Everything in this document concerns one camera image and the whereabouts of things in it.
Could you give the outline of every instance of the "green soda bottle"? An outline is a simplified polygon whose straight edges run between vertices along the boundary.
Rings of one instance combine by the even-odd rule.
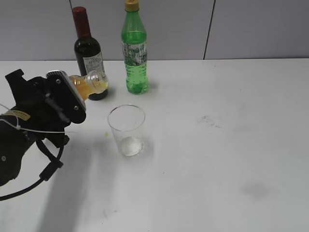
[[[121,32],[126,65],[126,87],[130,93],[147,91],[147,33],[139,16],[139,1],[126,0],[126,20]]]

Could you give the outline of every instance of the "yellow tape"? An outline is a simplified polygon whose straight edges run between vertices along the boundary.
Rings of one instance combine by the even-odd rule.
[[[6,112],[4,115],[17,116],[24,121],[27,121],[31,117],[29,114],[19,111],[19,110],[11,110],[11,111]]]

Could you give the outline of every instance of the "gray wall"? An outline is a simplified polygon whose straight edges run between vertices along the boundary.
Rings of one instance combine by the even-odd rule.
[[[72,0],[87,8],[107,60],[122,59],[125,0]],[[149,59],[203,59],[213,0],[140,0]],[[0,60],[75,59],[69,0],[2,0]]]
[[[216,0],[205,58],[307,58],[308,23],[308,0]]]
[[[87,8],[106,60],[123,58],[124,2],[72,0]],[[309,57],[308,0],[140,0],[140,9],[149,59]],[[0,30],[0,60],[75,59],[69,0],[2,0]]]

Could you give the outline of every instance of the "wine bottle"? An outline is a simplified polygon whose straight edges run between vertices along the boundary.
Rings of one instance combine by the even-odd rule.
[[[103,71],[103,57],[98,41],[91,36],[86,8],[82,6],[74,7],[73,18],[77,33],[77,41],[74,51],[81,76],[87,75],[91,71]],[[100,94],[91,94],[90,100],[101,100],[108,94],[106,89]]]

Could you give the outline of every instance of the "wine bottle label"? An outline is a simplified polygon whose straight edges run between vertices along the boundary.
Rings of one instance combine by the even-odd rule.
[[[83,60],[87,73],[89,73],[90,71],[104,72],[103,57],[101,52],[99,52],[93,57],[84,57]]]
[[[130,66],[139,66],[147,62],[146,42],[139,44],[122,43],[125,64]]]

